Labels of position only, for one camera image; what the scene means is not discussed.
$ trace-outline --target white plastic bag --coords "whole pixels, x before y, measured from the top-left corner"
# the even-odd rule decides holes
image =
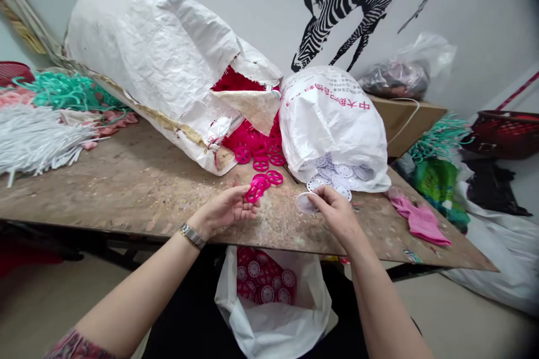
[[[248,119],[269,135],[276,91],[210,88],[230,65],[268,90],[282,73],[194,0],[78,0],[65,40],[67,57],[204,169],[235,164],[222,138]]]
[[[456,46],[429,32],[397,50],[389,61],[378,63],[358,80],[363,90],[382,98],[422,100],[427,89],[442,92],[451,74]]]
[[[249,358],[300,357],[324,334],[331,297],[314,254],[264,250],[283,269],[296,275],[294,306],[255,303],[236,295],[237,248],[226,250],[217,283],[215,303],[229,324],[237,344]]]
[[[383,120],[349,73],[334,66],[308,67],[286,78],[281,93],[282,149],[297,179],[309,181],[317,170],[303,163],[331,152],[335,164],[365,164],[374,171],[372,179],[350,189],[389,189]]]
[[[482,296],[537,315],[539,227],[522,217],[486,210],[469,201],[467,179],[473,172],[458,155],[453,164],[459,167],[455,199],[470,216],[466,237],[500,272],[451,269],[442,274]]]

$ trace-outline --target green plastic bag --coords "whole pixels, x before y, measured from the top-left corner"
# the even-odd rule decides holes
[[[468,232],[470,218],[453,199],[457,168],[445,160],[430,159],[417,164],[414,188],[462,234]]]

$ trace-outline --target left hand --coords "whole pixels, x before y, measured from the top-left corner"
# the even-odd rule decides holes
[[[260,200],[255,204],[246,201],[245,194],[249,188],[250,185],[242,185],[223,191],[197,210],[187,221],[187,224],[204,241],[208,241],[221,229],[228,227],[236,220],[256,219]]]

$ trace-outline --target black cloth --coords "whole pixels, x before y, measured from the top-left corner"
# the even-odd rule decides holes
[[[198,357],[245,357],[213,300],[225,249],[204,248],[153,325],[143,359],[190,357],[194,352]],[[339,322],[303,358],[328,358],[338,352],[368,358],[352,282],[332,264],[322,265],[322,273]]]

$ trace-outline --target bundle of white sticks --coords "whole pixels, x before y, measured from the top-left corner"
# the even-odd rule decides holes
[[[16,104],[0,109],[0,175],[16,172],[41,175],[78,160],[82,144],[96,134],[89,126],[68,126],[51,107]]]

